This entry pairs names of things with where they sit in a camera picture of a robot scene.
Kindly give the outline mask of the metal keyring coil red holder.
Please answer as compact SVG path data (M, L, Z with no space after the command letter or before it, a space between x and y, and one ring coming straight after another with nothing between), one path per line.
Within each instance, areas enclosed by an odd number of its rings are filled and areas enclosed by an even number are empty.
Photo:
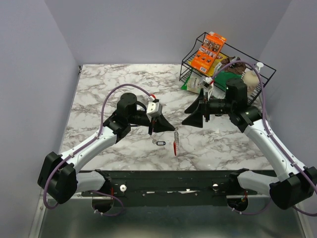
M178 129L176 128L174 131L174 142L173 142L173 151L175 156L177 156L178 150L179 150L179 133L178 133Z

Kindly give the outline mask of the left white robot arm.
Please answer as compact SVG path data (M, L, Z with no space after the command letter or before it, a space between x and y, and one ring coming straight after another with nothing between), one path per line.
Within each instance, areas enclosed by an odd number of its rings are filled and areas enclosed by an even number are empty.
M57 154L46 155L37 184L58 204L68 201L75 193L93 190L99 196L109 192L110 184L100 172L79 175L81 169L99 153L122 140L133 125L145 126L148 134L174 131L162 114L162 105L150 96L147 105L139 102L133 93L124 93L116 110L101 128L76 147Z

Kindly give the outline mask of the black key tag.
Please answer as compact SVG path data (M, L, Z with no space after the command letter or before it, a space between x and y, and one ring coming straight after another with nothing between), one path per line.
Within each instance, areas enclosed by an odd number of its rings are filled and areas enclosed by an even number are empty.
M157 145L157 146L165 146L165 145L166 145L166 142L165 142L165 141L157 141L157 142L156 142L156 145Z

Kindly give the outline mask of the white green pouch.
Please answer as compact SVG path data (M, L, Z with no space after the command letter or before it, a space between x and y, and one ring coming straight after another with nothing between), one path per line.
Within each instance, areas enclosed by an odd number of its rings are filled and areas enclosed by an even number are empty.
M185 83L181 86L181 90L190 91L196 94L200 93L202 77L190 75ZM214 85L214 89L210 98L224 99L225 92Z

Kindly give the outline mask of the green and brown bag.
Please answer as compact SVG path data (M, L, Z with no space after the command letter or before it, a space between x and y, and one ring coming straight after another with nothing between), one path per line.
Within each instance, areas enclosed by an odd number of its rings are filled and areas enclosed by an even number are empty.
M223 59L215 68L214 73L219 72L225 65L231 63L232 61L241 60L239 57L228 57ZM222 90L226 89L226 82L231 78L240 78L246 70L245 63L234 63L228 68L222 70L214 79L216 86Z

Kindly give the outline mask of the yellow snack packet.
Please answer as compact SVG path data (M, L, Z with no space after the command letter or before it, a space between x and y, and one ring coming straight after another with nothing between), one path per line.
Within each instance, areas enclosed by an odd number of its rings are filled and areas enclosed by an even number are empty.
M223 60L228 58L227 55L223 54L223 53L219 53L216 57L216 59L214 60L214 62L212 63L211 67L209 68L208 72L206 73L206 75L208 77L213 76L214 70L216 68L216 66Z

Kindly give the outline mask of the orange snack box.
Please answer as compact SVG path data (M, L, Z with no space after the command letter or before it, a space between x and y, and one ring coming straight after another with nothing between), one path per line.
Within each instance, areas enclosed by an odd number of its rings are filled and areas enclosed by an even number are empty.
M191 66L201 73L207 73L225 42L226 38L220 34L214 32L207 33L200 48L191 61Z

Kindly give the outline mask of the cream pump soap bottle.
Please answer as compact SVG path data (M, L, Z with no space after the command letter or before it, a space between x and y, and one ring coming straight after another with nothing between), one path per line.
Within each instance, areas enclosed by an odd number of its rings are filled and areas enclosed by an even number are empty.
M245 72L242 75L242 80L247 85L248 96L251 96L251 94L260 82L257 73L260 73L262 67L264 67L264 64L262 62L258 62L255 65L255 70L245 70Z

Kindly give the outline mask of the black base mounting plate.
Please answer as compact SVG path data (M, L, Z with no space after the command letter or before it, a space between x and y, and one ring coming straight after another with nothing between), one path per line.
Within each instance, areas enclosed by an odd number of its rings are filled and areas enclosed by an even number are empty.
M59 204L75 193L110 194L124 206L225 206L237 197L255 195L242 188L238 171L83 171L57 172L49 183L48 194Z

